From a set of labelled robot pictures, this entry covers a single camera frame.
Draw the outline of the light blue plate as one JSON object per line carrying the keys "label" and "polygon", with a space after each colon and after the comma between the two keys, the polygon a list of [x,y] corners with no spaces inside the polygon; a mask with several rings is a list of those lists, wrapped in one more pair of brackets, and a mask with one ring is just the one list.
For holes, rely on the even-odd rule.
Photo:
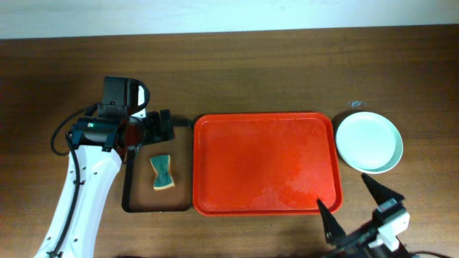
{"label": "light blue plate", "polygon": [[349,165],[358,171],[369,174],[386,173],[402,159],[404,143],[401,138],[372,140],[353,146],[349,153]]}

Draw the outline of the green and yellow sponge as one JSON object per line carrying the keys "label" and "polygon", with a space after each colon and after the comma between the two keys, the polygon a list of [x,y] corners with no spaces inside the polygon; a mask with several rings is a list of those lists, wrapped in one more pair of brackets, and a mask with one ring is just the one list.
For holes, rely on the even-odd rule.
{"label": "green and yellow sponge", "polygon": [[155,191],[165,190],[175,187],[171,175],[171,157],[170,155],[160,155],[150,158],[150,163],[155,173],[153,189]]}

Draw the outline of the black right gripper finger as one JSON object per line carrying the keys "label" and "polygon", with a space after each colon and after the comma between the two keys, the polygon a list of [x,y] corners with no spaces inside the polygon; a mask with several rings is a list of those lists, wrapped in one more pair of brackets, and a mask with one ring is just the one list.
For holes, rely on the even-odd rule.
{"label": "black right gripper finger", "polygon": [[328,244],[338,244],[343,238],[346,237],[346,232],[340,226],[336,218],[328,210],[322,200],[317,199],[316,203],[322,218],[326,242]]}
{"label": "black right gripper finger", "polygon": [[393,191],[392,189],[378,183],[368,174],[361,174],[361,178],[369,193],[372,195],[373,199],[379,206],[391,199],[394,199],[396,202],[402,202],[405,200],[405,197],[402,194],[397,193],[396,191]]}

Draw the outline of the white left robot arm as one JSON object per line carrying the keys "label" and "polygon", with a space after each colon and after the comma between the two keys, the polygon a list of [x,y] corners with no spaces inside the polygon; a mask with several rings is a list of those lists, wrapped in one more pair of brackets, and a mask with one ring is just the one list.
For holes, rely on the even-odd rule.
{"label": "white left robot arm", "polygon": [[143,145],[174,138],[169,110],[104,118],[80,111],[66,134],[67,176],[37,257],[92,257],[100,220],[115,177]]}

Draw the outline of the pale green plate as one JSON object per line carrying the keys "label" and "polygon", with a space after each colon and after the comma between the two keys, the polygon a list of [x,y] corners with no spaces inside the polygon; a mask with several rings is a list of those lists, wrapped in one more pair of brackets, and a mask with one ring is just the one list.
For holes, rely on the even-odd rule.
{"label": "pale green plate", "polygon": [[346,116],[336,129],[336,148],[349,165],[349,153],[359,143],[401,138],[397,127],[384,116],[360,111]]}

